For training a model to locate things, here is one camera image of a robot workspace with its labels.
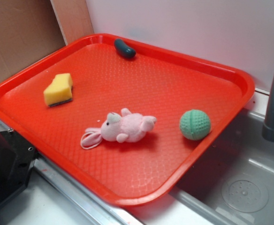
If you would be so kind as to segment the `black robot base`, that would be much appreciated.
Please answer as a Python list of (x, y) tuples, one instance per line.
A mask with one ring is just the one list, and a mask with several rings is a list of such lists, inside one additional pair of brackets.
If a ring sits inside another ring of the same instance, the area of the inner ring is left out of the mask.
[(24, 191), (37, 150), (16, 131), (0, 131), (0, 208)]

